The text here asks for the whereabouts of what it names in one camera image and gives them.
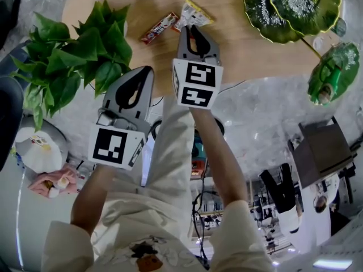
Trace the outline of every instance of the floor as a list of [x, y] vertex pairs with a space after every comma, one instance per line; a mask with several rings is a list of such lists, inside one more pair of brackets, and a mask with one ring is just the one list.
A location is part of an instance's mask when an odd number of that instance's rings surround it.
[[[27, 36], [34, 11], [60, 20], [64, 3], [65, 0], [23, 0], [18, 26], [0, 50], [0, 59]], [[347, 23], [347, 34], [343, 40], [359, 44], [360, 50], [363, 43], [362, 8], [363, 0], [343, 0], [342, 16]], [[299, 133], [300, 122], [323, 121], [335, 115], [347, 141], [354, 141], [363, 131], [362, 76], [358, 76], [341, 100], [328, 107], [317, 107], [309, 102], [306, 95], [309, 74], [305, 74], [244, 82], [221, 93], [212, 111], [223, 122], [225, 138], [243, 172], [255, 179], [266, 168], [291, 162], [286, 140]], [[96, 121], [101, 104], [102, 97], [94, 100], [93, 89], [80, 89], [72, 103], [50, 119], [71, 142], [70, 152], [75, 162], [87, 155], [89, 125]], [[162, 115], [162, 106], [163, 102], [151, 108], [150, 123]]]

